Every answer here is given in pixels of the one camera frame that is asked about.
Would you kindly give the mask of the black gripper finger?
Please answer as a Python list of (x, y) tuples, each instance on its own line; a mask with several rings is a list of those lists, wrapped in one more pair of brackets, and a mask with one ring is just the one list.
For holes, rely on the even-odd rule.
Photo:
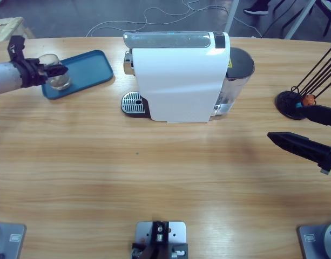
[(305, 118), (309, 119), (312, 122), (322, 124), (325, 126), (331, 126), (331, 108), (322, 105), (311, 105), (297, 107), (298, 111)]
[(281, 149), (320, 163), (330, 154), (330, 147), (292, 132), (268, 132), (267, 136)]
[(62, 76), (67, 73), (68, 68), (61, 64), (44, 65), (41, 69), (47, 78)]

